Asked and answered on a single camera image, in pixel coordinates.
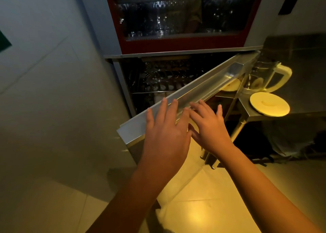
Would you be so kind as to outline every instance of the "green sign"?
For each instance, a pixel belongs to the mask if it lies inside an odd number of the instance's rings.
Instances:
[[[0,52],[5,50],[6,48],[8,48],[10,46],[11,46],[11,43],[8,41],[8,39],[0,31]]]

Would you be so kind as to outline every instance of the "left hand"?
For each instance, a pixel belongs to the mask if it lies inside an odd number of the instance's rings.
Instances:
[[[191,139],[191,132],[187,132],[190,109],[185,108],[175,124],[178,101],[174,99],[168,110],[167,104],[164,98],[155,121],[152,110],[147,110],[144,150],[137,168],[159,182],[161,189],[185,162]]]

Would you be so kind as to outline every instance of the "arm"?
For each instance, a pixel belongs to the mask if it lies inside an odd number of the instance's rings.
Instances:
[[[193,139],[224,165],[262,232],[321,232],[233,145],[223,121],[221,105],[216,115],[203,101],[191,103],[191,106],[198,113],[192,111],[190,117],[199,128],[198,133],[189,125]]]
[[[138,232],[147,211],[165,185],[179,171],[188,154],[191,132],[187,132],[190,110],[175,124],[178,101],[167,110],[164,98],[154,121],[147,110],[147,125],[141,160],[130,181],[116,194],[87,231]]]

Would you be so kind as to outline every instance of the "stainless steel door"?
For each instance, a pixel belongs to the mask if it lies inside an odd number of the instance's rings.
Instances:
[[[227,61],[219,64],[206,74],[182,87],[167,97],[168,104],[173,99],[179,101],[178,116],[184,107],[189,107],[190,102],[197,102],[199,99],[204,101],[214,96],[225,85],[233,82],[236,78],[250,71],[259,57],[259,52],[249,52],[245,54],[237,54]],[[156,116],[160,107],[160,102],[153,105],[152,111]],[[143,139],[146,129],[146,111],[133,117],[126,123],[122,124],[117,130],[122,140],[127,145],[131,155],[136,163],[140,160],[142,152]]]

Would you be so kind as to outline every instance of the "forearm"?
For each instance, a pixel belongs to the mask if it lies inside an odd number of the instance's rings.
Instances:
[[[262,232],[321,232],[236,147],[218,158]]]
[[[108,232],[108,229],[110,232],[138,232],[162,186],[153,183],[145,171],[137,169],[87,232]]]

